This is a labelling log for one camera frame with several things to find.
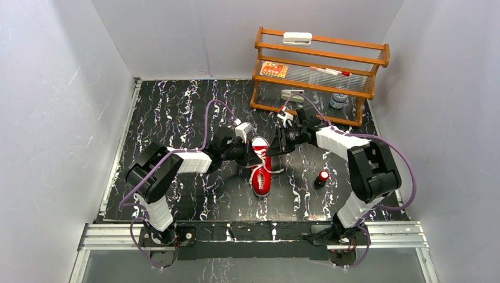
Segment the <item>red canvas sneaker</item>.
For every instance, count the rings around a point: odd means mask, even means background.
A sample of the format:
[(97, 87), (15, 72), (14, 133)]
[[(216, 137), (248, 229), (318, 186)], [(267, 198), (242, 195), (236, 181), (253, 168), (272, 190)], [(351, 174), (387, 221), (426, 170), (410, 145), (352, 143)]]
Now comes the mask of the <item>red canvas sneaker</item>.
[(271, 157), (267, 156), (269, 143), (263, 137), (252, 140), (252, 148), (261, 159), (261, 163), (252, 167), (250, 185), (254, 194), (259, 198), (267, 197), (271, 190)]

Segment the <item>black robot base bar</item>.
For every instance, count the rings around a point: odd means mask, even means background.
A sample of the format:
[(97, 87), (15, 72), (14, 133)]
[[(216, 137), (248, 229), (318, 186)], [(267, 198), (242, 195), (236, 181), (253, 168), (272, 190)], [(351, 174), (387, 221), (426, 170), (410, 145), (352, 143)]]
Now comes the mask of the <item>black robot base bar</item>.
[(153, 259), (308, 258), (351, 264), (361, 255), (367, 227), (336, 228), (330, 221), (178, 221), (169, 243), (152, 228), (136, 232)]

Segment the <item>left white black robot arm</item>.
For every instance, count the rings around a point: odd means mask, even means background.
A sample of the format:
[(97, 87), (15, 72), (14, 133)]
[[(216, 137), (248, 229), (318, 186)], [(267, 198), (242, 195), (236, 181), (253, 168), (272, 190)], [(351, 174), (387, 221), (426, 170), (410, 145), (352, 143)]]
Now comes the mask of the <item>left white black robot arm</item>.
[(234, 161), (242, 167), (262, 164), (246, 136), (250, 130), (249, 123), (235, 130), (221, 127), (203, 150), (173, 149), (152, 143), (129, 167), (124, 178), (145, 208), (144, 223), (157, 243), (170, 245), (176, 238), (176, 223), (166, 193), (177, 175), (212, 173), (224, 161)]

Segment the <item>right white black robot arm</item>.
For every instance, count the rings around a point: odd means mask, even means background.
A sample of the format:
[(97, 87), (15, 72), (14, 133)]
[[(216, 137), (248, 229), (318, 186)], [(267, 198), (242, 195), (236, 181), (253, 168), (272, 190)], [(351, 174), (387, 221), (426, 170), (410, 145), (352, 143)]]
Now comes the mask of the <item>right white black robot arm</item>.
[(379, 139), (341, 134), (320, 120), (312, 106), (297, 110), (297, 123), (285, 109), (277, 114), (280, 122), (267, 156), (291, 153), (304, 143), (324, 149), (346, 160), (352, 189), (346, 203), (334, 214), (331, 226), (303, 238), (314, 245), (319, 241), (347, 244), (361, 230), (369, 212), (402, 184), (390, 147)]

